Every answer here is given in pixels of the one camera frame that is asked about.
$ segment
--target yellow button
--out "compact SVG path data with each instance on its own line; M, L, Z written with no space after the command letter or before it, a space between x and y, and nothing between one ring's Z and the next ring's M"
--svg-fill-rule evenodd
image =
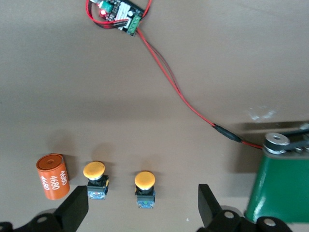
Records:
M96 179L103 175L105 166L102 162L94 161L84 167L84 176L88 179Z
M135 185L141 190L149 190L155 184L155 176L151 172L143 171L136 175Z

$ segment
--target yellow push button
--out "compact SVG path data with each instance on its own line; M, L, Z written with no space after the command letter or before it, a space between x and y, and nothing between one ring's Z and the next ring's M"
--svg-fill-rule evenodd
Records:
M135 185L141 190L149 190L155 184L155 176L151 172L143 171L136 175Z
M104 164L99 161L94 161L84 167L84 176L90 180L97 180L102 177L104 171Z

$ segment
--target can lid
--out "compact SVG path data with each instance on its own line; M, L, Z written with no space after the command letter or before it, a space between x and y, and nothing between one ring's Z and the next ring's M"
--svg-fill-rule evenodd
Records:
M84 176L88 179L101 177L105 172L105 166L102 162L94 161L84 167Z
M151 172L143 171L136 175L135 185L141 190L149 190L155 184L155 176Z
M40 158L37 162L37 168L40 171L51 170L63 162L63 156L60 154L49 154Z

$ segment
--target gray surface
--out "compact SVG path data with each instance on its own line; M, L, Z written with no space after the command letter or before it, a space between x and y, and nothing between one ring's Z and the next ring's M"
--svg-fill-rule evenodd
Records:
M45 198L36 172L50 152L67 155L71 189L92 160L111 176L79 232L196 231L199 183L244 211L260 152L186 108L138 37L95 27L84 1L1 8L0 221L21 226L63 201ZM141 28L201 113L261 143L267 129L308 121L308 11L304 0L154 0ZM153 210L135 203L140 170L157 178Z

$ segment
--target green battery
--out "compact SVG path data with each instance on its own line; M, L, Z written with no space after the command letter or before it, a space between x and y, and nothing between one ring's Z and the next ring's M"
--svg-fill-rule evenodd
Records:
M299 148L281 154L263 150L245 217L276 217L284 222L309 222L309 152Z

